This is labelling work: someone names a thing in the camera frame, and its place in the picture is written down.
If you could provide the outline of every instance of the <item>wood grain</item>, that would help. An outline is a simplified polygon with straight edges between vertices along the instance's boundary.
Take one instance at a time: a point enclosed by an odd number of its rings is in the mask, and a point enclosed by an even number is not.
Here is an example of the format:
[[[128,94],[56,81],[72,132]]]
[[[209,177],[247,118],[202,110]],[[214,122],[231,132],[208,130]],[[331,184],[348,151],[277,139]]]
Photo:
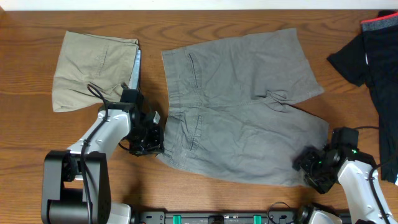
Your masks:
[[[65,149],[94,122],[94,105],[52,111],[52,78],[65,31],[137,38],[142,49],[142,90],[165,124],[167,85],[160,51],[208,40],[296,27],[318,82],[326,92],[296,105],[339,126],[378,125],[365,86],[345,81],[326,57],[359,33],[376,11],[79,11],[8,12],[0,23],[0,223],[40,223],[45,155]],[[379,160],[375,130],[361,131],[359,148]],[[152,156],[117,149],[109,161],[112,198],[139,208],[266,210],[276,201],[309,201],[348,208],[343,189],[326,195],[304,187],[225,182],[171,169]],[[398,216],[398,188],[381,182]]]
[[[4,13],[5,13],[4,9],[0,6],[0,21],[1,21],[2,16],[3,16]]]

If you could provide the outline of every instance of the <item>gray shorts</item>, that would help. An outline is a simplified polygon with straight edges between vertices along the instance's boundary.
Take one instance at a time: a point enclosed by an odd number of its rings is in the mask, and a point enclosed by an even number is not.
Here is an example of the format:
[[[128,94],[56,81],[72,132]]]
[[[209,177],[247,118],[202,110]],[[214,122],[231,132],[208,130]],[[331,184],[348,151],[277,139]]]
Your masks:
[[[295,29],[162,52],[167,165],[235,182],[303,185],[292,161],[322,148],[328,123],[292,104],[323,93]]]

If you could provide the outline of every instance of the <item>green connector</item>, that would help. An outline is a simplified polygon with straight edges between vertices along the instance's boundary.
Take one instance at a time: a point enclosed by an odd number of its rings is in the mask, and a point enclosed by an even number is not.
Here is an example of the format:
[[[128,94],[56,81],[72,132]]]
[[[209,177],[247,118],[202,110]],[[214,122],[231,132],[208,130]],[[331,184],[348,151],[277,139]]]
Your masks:
[[[253,219],[254,219],[254,224],[261,224],[261,216],[260,215],[253,216]]]
[[[173,224],[181,224],[181,215],[173,216]]]

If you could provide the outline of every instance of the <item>khaki shorts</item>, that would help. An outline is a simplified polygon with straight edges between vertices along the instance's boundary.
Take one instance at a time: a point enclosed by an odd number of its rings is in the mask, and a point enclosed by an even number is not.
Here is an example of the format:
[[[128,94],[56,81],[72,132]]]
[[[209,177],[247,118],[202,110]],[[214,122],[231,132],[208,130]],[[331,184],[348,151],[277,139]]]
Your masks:
[[[321,149],[328,123],[294,108],[323,93],[295,29],[162,52],[167,165],[235,182],[304,185],[292,161]]]
[[[87,90],[96,85],[109,101],[119,101],[129,83],[138,40],[77,34],[67,31],[55,71],[54,112],[73,111],[101,100]]]

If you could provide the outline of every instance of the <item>shorts pocket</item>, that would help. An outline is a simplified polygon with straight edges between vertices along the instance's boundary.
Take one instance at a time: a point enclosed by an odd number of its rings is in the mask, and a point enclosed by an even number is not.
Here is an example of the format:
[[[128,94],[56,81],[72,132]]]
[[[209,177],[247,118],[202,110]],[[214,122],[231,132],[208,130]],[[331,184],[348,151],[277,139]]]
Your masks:
[[[202,135],[202,126],[203,126],[203,116],[198,115],[192,119],[192,123],[190,124],[190,135],[188,137],[186,149],[192,153],[194,153],[199,146],[201,135]]]
[[[201,66],[199,61],[193,53],[188,53],[187,57],[191,65],[193,86],[201,89]]]
[[[104,66],[109,40],[68,32],[65,36],[62,59],[79,71],[78,80],[87,81],[100,75]]]

